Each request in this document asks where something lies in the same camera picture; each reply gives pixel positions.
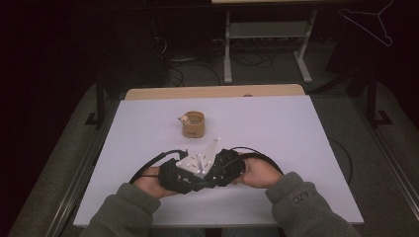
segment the wooden table edge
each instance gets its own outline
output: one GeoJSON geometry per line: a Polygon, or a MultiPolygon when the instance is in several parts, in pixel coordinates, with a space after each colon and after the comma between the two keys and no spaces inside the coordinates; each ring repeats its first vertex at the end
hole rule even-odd
{"type": "Polygon", "coordinates": [[[305,95],[304,90],[298,84],[276,84],[130,89],[126,93],[126,100],[303,95],[305,95]]]}

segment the hanger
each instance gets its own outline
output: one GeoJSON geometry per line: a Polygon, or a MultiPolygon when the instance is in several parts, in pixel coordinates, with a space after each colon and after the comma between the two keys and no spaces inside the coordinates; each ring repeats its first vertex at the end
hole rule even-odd
{"type": "Polygon", "coordinates": [[[385,30],[385,26],[384,26],[384,24],[382,23],[382,20],[381,20],[381,13],[383,11],[385,11],[385,9],[387,9],[393,3],[393,1],[394,0],[391,0],[391,2],[389,4],[387,4],[381,11],[379,11],[377,13],[352,12],[352,11],[349,11],[348,9],[341,9],[339,11],[339,14],[341,16],[343,16],[344,18],[346,18],[347,20],[349,20],[350,22],[352,22],[355,25],[359,26],[360,28],[364,29],[364,31],[366,31],[367,33],[369,33],[371,36],[375,37],[377,40],[381,41],[384,45],[391,46],[392,45],[392,39],[391,39],[391,37],[389,37],[387,35],[387,31],[385,30]],[[380,37],[376,36],[374,33],[372,33],[371,31],[369,31],[367,29],[367,27],[361,25],[356,20],[354,20],[353,17],[354,16],[357,16],[357,15],[358,16],[364,16],[364,17],[367,17],[367,16],[377,17],[377,20],[378,20],[378,22],[379,22],[379,24],[380,24],[380,26],[381,26],[381,28],[382,28],[382,30],[384,32],[384,39],[381,39],[380,37]]]}

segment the human hand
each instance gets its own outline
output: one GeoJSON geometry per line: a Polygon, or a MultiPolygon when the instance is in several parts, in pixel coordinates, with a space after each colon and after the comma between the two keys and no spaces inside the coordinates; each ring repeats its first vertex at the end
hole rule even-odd
{"type": "Polygon", "coordinates": [[[160,182],[157,177],[159,172],[160,167],[150,167],[146,169],[142,173],[142,177],[139,177],[133,184],[146,194],[157,199],[175,195],[176,192],[168,191],[160,186],[160,182]]]}
{"type": "Polygon", "coordinates": [[[233,184],[242,183],[257,189],[267,189],[278,182],[283,175],[268,162],[257,158],[244,160],[246,171],[233,184]]]}

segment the sleeve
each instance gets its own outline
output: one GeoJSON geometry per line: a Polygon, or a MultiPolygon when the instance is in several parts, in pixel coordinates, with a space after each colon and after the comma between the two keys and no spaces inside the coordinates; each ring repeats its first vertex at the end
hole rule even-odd
{"type": "Polygon", "coordinates": [[[80,236],[146,236],[160,200],[131,184],[108,196],[80,236]]]}
{"type": "Polygon", "coordinates": [[[315,185],[295,172],[266,190],[274,218],[289,237],[360,236],[345,219],[334,213],[315,185]]]}

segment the brown cup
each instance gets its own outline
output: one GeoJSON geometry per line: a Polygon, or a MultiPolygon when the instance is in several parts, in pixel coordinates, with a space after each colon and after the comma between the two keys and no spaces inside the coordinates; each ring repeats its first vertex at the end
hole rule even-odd
{"type": "Polygon", "coordinates": [[[183,124],[182,133],[186,137],[201,138],[206,130],[206,117],[201,112],[187,112],[189,123],[183,124]]]}

